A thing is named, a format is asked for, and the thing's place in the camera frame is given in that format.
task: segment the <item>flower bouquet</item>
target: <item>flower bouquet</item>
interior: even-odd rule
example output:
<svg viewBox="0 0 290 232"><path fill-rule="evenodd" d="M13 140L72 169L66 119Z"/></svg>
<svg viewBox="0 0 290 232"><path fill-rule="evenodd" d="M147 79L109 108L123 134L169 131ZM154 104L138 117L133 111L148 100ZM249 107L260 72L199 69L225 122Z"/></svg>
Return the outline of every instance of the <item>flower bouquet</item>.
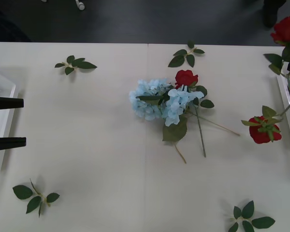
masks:
<svg viewBox="0 0 290 232"><path fill-rule="evenodd" d="M274 41L282 46L284 50L282 55L277 54L264 54L264 56L270 61L269 68L277 75L282 76L286 80L286 86L288 86L288 94L290 95L290 17L283 19L280 23L274 26L275 33L272 33ZM287 66L287 73L284 71L284 67ZM279 127L276 123L283 120L284 115L290 109L290 100L288 103L284 102L285 110L281 113L277 113L270 107L262 107L262 116L255 116L249 121L242 120L245 126L249 126L250 136L258 144L273 142L280 140L281 134Z"/></svg>
<svg viewBox="0 0 290 232"><path fill-rule="evenodd" d="M129 98L132 109L138 117L149 121L157 118L164 119L163 141L172 142L186 163L185 158L177 149L176 143L186 135L188 117L196 116L198 119L203 155L206 157L200 118L207 119L199 116L198 109L199 107L213 108L214 104L212 101L204 99L207 89L196 85L198 75L193 75L191 70L180 70L175 80L174 86L167 83L166 79L149 82L139 80L138 88L130 92Z"/></svg>

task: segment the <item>artificial flower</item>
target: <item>artificial flower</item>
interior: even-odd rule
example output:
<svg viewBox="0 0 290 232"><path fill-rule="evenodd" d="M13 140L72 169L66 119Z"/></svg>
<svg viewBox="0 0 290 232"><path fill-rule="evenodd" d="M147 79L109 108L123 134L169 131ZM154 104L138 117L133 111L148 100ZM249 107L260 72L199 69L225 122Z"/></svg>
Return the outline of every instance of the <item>artificial flower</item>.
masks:
<svg viewBox="0 0 290 232"><path fill-rule="evenodd" d="M275 42L290 42L290 16L275 24L274 30L275 33L272 33L271 36Z"/></svg>
<svg viewBox="0 0 290 232"><path fill-rule="evenodd" d="M171 89L168 92L170 99L166 102L166 107L163 109L162 117L165 118L165 125L168 127L171 124L179 123L179 116L183 114L187 104L195 98L201 99L204 97L202 92L187 92L187 86L180 89Z"/></svg>
<svg viewBox="0 0 290 232"><path fill-rule="evenodd" d="M262 121L264 121L264 117L260 116L258 117L259 119L261 119ZM251 118L249 120L249 122L253 122L253 123L258 123L255 118ZM279 127L276 125L273 125L277 130L279 130ZM255 141L255 143L257 144L264 144L264 143L268 143L271 141L269 135L266 132L259 132L258 129L261 128L261 124L260 126L254 126L254 127L249 127L249 133L251 138L253 138L253 140ZM281 139L281 134L277 133L277 132L273 132L273 136L274 136L274 140L280 140Z"/></svg>
<svg viewBox="0 0 290 232"><path fill-rule="evenodd" d="M155 118L161 117L161 112L156 105L141 101L139 96L161 96L167 90L170 84L166 83L166 79L151 80L149 83L145 80L138 81L138 88L129 93L129 99L132 104L132 109L138 117L144 117L146 120L151 121Z"/></svg>
<svg viewBox="0 0 290 232"><path fill-rule="evenodd" d="M176 74L175 80L176 88L180 88L181 86L190 86L192 83L198 82L198 75L194 76L191 70L181 70Z"/></svg>

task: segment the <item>white table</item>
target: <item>white table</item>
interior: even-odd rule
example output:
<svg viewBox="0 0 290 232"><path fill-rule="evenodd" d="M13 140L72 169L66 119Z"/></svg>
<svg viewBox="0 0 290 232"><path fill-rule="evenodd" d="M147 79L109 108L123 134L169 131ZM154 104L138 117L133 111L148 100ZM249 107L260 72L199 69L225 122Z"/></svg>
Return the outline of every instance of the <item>white table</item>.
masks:
<svg viewBox="0 0 290 232"><path fill-rule="evenodd" d="M1 73L20 81L25 108L17 110L10 136L27 146L6 152L0 174L0 232L223 232L234 205L255 201L256 216L290 231L290 132L257 145L241 119L261 106L281 111L275 75L263 53L281 47L200 46L192 69L215 108L202 115L242 134L202 122L207 158L195 119L178 148L162 142L162 122L139 120L128 93L138 79L167 77L172 54L184 45L0 43ZM69 55L98 68L76 77L53 66ZM27 202L12 187L37 182L61 195L41 218L25 215Z"/></svg>

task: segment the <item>blue hydrangea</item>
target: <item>blue hydrangea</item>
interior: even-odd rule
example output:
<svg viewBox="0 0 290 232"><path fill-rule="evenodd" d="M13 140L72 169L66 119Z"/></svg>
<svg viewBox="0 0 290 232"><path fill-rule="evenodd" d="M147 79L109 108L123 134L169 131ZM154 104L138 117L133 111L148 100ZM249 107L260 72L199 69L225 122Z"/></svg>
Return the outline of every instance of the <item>blue hydrangea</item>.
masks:
<svg viewBox="0 0 290 232"><path fill-rule="evenodd" d="M138 88L131 91L129 99L132 104L132 109L138 117L144 117L146 120L153 120L161 117L161 112L156 105L151 105L145 101L141 101L138 96L161 96L167 90L170 84L166 83L166 79L151 80L149 83L145 80L138 81Z"/></svg>
<svg viewBox="0 0 290 232"><path fill-rule="evenodd" d="M183 114L187 104L195 98L202 98L202 92L187 92L187 86L179 89L171 89L168 93L170 99L166 102L163 109L162 118L165 118L165 125L168 127L172 123L179 123L179 116Z"/></svg>

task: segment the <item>chair leg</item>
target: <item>chair leg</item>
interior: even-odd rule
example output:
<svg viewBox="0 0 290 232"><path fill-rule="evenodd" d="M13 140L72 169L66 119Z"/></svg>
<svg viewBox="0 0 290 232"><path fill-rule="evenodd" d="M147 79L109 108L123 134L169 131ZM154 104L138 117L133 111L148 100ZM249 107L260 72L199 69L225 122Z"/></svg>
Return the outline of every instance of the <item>chair leg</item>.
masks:
<svg viewBox="0 0 290 232"><path fill-rule="evenodd" d="M77 7L82 11L85 9L85 5L82 2L79 2L78 0L75 0Z"/></svg>

